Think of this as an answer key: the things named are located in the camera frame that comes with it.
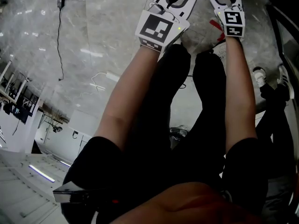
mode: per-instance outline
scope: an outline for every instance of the white wall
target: white wall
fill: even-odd
[[[32,117],[28,116],[26,124],[22,123],[21,121],[19,122],[14,136],[13,132],[15,131],[19,120],[13,114],[6,114],[2,106],[0,110],[0,126],[6,140],[6,144],[3,145],[4,149],[12,152],[31,153],[33,137],[37,131],[36,124],[41,118],[40,113],[38,113],[36,116],[39,105],[40,100],[37,102]]]
[[[84,136],[88,136],[91,138],[96,132],[99,123],[100,120],[95,118],[94,116],[85,114],[78,110],[74,110],[69,122],[69,127],[83,134]]]
[[[49,128],[49,126],[44,124],[46,123],[44,122],[36,133],[36,142],[39,144],[43,142],[40,138],[44,136],[46,128]],[[73,139],[72,135],[74,130],[70,129],[67,124],[63,124],[61,127],[63,129],[62,131],[54,133],[52,126],[50,126],[46,142],[42,144],[42,146],[53,154],[73,163],[78,155],[83,135],[80,133],[75,134],[74,138],[76,139]]]

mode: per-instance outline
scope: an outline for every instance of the floor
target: floor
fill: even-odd
[[[66,0],[61,12],[60,53],[64,80],[57,53],[59,10],[57,0],[6,0],[0,17],[1,62],[12,61],[11,71],[26,74],[28,87],[54,109],[70,117],[74,109],[101,117],[115,82],[105,75],[95,78],[105,91],[91,86],[98,72],[120,76],[139,48],[135,28],[141,11],[153,0]],[[246,32],[242,39],[250,70],[266,69],[275,80],[281,63],[270,19],[267,0],[242,0],[246,14]],[[192,54],[213,47],[221,35],[209,22],[214,12],[208,0],[198,0],[189,18],[190,29],[183,42]],[[192,78],[179,90],[171,106],[171,125],[190,129],[201,112],[201,101]],[[256,83],[256,102],[261,103]]]

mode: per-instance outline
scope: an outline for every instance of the ceiling light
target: ceiling light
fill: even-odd
[[[38,170],[36,167],[29,165],[29,168],[32,168],[34,171],[38,172],[41,176],[45,177],[50,182],[55,182],[55,180],[53,178],[50,178],[48,175],[44,174],[42,171]]]
[[[70,167],[70,165],[69,164],[67,164],[67,163],[65,163],[65,162],[62,162],[62,161],[60,161],[61,163],[63,163],[63,164],[65,164],[66,166],[69,166]]]
[[[95,57],[103,57],[103,53],[98,53],[98,52],[91,52],[89,50],[86,50],[86,49],[80,49],[80,51],[84,52],[84,53],[88,53],[92,56],[95,56]]]
[[[93,84],[93,83],[89,83],[89,84],[92,85],[92,86],[101,88],[101,90],[103,90],[103,91],[106,89],[105,87],[103,87],[103,86],[99,86],[99,85],[97,85],[97,84]]]

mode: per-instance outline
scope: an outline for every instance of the person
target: person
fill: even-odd
[[[280,78],[274,90],[261,67],[253,70],[266,99],[266,112],[256,127],[258,139],[267,145],[268,194],[262,216],[268,223],[287,223],[288,208],[296,182],[296,165],[292,134],[285,116],[286,101],[294,99],[294,89],[286,68],[279,66]]]
[[[259,223],[253,215],[267,194],[265,148],[242,45],[227,37],[226,46],[226,74],[215,49],[197,55],[192,76],[203,110],[173,150],[170,107],[191,56],[173,44],[158,61],[157,51],[140,47],[64,180],[109,190],[110,201],[62,203],[69,223],[90,223],[96,211],[97,223]]]

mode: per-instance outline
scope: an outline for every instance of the white sneaker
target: white sneaker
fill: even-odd
[[[253,75],[254,78],[256,79],[256,82],[258,84],[258,87],[261,88],[265,84],[267,84],[267,77],[266,77],[266,72],[264,69],[260,67],[255,67],[253,69]]]
[[[278,68],[280,71],[280,78],[277,79],[277,83],[282,84],[285,87],[287,87],[289,89],[290,99],[294,99],[295,98],[294,88],[291,84],[291,81],[290,81],[290,78],[289,78],[286,68],[283,65],[280,65]]]
[[[226,61],[226,42],[225,40],[218,43],[213,49],[213,54],[220,57],[222,63]]]
[[[174,43],[173,43],[173,45],[174,44],[179,44],[179,45],[181,45],[182,44],[182,39],[181,39],[181,37],[179,37]]]

